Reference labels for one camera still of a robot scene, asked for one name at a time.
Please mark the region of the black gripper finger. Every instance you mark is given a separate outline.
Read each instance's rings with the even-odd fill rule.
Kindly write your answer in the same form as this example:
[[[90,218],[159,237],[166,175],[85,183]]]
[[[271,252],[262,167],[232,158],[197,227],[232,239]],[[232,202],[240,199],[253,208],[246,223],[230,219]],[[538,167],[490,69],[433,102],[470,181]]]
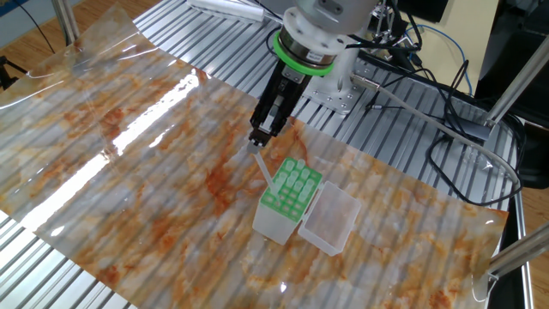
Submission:
[[[284,110],[284,97],[277,96],[272,102],[260,100],[250,123],[250,143],[255,147],[265,147],[273,136],[277,136],[287,121]]]

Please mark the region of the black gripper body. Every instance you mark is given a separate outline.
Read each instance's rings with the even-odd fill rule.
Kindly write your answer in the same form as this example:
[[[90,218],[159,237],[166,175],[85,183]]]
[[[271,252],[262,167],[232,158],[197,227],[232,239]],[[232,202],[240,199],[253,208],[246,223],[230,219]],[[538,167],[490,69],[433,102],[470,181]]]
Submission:
[[[302,77],[302,81],[296,82],[290,77],[283,75],[284,69],[288,69],[288,66],[282,60],[279,60],[251,117],[252,123],[262,123],[265,120],[278,95],[282,97],[283,101],[274,122],[285,123],[287,118],[292,114],[302,93],[308,86],[311,76],[299,74]]]

